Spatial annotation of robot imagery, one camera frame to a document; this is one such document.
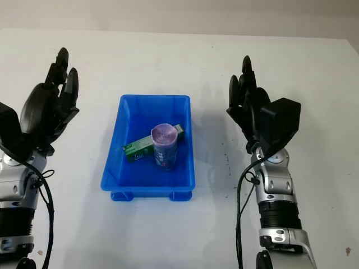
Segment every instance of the green package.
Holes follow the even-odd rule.
[[[185,131],[181,125],[174,126],[178,133],[178,139],[183,138]],[[153,153],[153,143],[151,136],[146,136],[135,142],[122,147],[128,161],[136,161],[147,154]]]

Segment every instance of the blue plastic tray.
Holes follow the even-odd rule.
[[[150,135],[160,123],[180,124],[185,137],[178,141],[176,166],[163,171],[153,155],[128,162],[122,146]],[[123,95],[101,181],[114,201],[134,197],[169,197],[188,201],[195,187],[191,105],[185,95]]]

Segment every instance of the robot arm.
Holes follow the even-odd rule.
[[[271,102],[264,89],[256,86],[250,58],[243,60],[243,74],[232,76],[227,113],[242,128],[248,140],[246,150],[252,164],[243,172],[237,189],[237,257],[242,265],[239,195],[243,178],[255,170],[256,198],[261,215],[257,269],[313,268],[314,256],[307,233],[302,230],[293,181],[288,171],[285,145],[299,128],[301,105],[281,98]]]
[[[51,143],[79,112],[76,100],[79,82],[76,69],[67,75],[68,52],[62,48],[51,64],[45,83],[28,97],[20,121],[16,112],[0,103],[0,268],[35,269],[27,258],[33,250],[31,222],[41,186],[48,194],[49,245],[43,268],[48,267],[53,240],[53,202],[42,175]]]

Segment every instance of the white table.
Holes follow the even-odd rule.
[[[61,46],[79,71],[80,113],[48,159],[56,170],[49,179],[56,207],[51,268],[238,268],[234,187],[250,157],[225,109],[229,79],[247,54],[272,100],[302,104],[287,150],[318,268],[355,267],[359,55],[345,40],[2,30],[0,101],[20,113]],[[190,95],[197,183],[190,202],[113,202],[100,190],[118,100],[129,93]],[[33,224],[31,256],[40,268],[37,251],[45,253],[48,240],[42,202]],[[245,268],[255,268],[259,228],[252,196],[242,221]]]

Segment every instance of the purple can lid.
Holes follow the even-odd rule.
[[[168,123],[157,125],[151,130],[152,141],[155,146],[172,146],[177,141],[177,130]]]

